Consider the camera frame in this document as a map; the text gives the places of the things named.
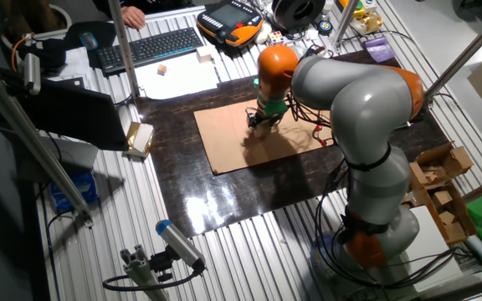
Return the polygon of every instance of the person's arm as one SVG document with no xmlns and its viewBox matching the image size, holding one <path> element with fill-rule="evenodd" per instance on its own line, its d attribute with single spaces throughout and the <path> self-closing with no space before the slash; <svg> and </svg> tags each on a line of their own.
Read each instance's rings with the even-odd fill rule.
<svg viewBox="0 0 482 301">
<path fill-rule="evenodd" d="M 109 9 L 109 2 L 108 0 L 92 0 L 98 8 L 99 11 L 105 13 L 109 18 L 113 18 L 110 14 Z M 144 28 L 145 21 L 144 21 L 144 13 L 136 7 L 128 6 L 126 0 L 120 0 L 120 6 L 122 11 L 122 18 L 124 19 L 124 23 L 132 28 L 141 29 Z"/>
<path fill-rule="evenodd" d="M 124 23 L 131 28 L 144 28 L 144 13 L 139 8 L 132 6 L 123 7 L 122 18 L 124 19 Z"/>
</svg>

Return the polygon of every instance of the keyboard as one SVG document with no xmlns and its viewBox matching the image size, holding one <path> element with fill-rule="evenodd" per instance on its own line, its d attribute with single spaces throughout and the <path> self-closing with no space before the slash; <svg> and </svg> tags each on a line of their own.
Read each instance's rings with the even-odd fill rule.
<svg viewBox="0 0 482 301">
<path fill-rule="evenodd" d="M 130 43 L 131 56 L 136 68 L 188 54 L 202 46 L 202 41 L 194 28 L 179 29 Z M 104 76 L 126 71 L 120 46 L 99 49 L 97 54 Z"/>
</svg>

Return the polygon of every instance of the person's hand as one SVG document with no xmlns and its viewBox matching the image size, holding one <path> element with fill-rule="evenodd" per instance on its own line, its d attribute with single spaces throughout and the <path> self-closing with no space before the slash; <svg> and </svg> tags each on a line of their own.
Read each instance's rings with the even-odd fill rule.
<svg viewBox="0 0 482 301">
<path fill-rule="evenodd" d="M 144 13 L 139 8 L 123 7 L 122 18 L 124 19 L 124 23 L 131 28 L 144 28 Z"/>
</svg>

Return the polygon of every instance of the dark work surface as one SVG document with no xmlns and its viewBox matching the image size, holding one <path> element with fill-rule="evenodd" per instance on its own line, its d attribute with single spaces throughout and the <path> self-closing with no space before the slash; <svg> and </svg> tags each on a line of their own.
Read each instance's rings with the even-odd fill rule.
<svg viewBox="0 0 482 301">
<path fill-rule="evenodd" d="M 347 58 L 374 63 L 366 53 Z M 386 63 L 398 66 L 395 59 Z M 214 176 L 193 112 L 255 99 L 252 81 L 229 81 L 214 90 L 168 101 L 136 102 L 142 122 L 154 125 L 151 157 L 168 217 L 188 236 L 319 196 L 328 172 L 342 158 L 337 147 L 326 147 Z M 413 161 L 447 139 L 427 115 L 406 130 L 394 131 L 390 142 Z"/>
</svg>

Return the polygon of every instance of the purple object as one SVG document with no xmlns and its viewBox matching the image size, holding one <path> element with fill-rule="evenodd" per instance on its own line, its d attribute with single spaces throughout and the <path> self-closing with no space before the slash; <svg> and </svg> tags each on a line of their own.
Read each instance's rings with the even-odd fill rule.
<svg viewBox="0 0 482 301">
<path fill-rule="evenodd" d="M 386 37 L 374 38 L 362 43 L 362 46 L 377 63 L 395 58 L 395 53 L 388 45 Z"/>
</svg>

